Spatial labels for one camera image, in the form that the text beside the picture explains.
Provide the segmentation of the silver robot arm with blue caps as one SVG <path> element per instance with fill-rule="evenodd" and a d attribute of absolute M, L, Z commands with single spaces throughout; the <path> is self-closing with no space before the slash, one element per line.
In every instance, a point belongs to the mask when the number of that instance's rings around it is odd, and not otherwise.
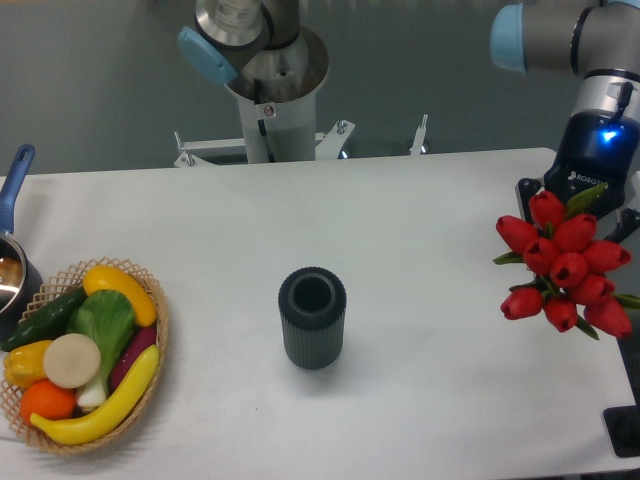
<path fill-rule="evenodd" d="M 523 178 L 516 198 L 525 220 L 530 199 L 549 190 L 567 202 L 605 184 L 589 207 L 615 214 L 607 238 L 621 243 L 639 229 L 639 4 L 636 1 L 527 1 L 496 15 L 490 54 L 500 68 L 567 71 L 582 83 L 552 166 Z"/>

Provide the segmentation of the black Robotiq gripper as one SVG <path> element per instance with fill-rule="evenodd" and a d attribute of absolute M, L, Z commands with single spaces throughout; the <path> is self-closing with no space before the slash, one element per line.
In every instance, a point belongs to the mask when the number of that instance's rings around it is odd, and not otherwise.
<path fill-rule="evenodd" d="M 566 203 L 575 195 L 602 183 L 608 185 L 589 212 L 602 218 L 623 205 L 624 186 L 639 145 L 639 125 L 625 117 L 613 121 L 596 113 L 578 113 L 565 130 L 551 168 L 541 178 L 521 178 L 515 186 L 520 216 L 533 217 L 529 201 L 544 188 Z M 640 227 L 633 208 L 616 211 L 616 226 L 606 240 L 621 244 Z"/>

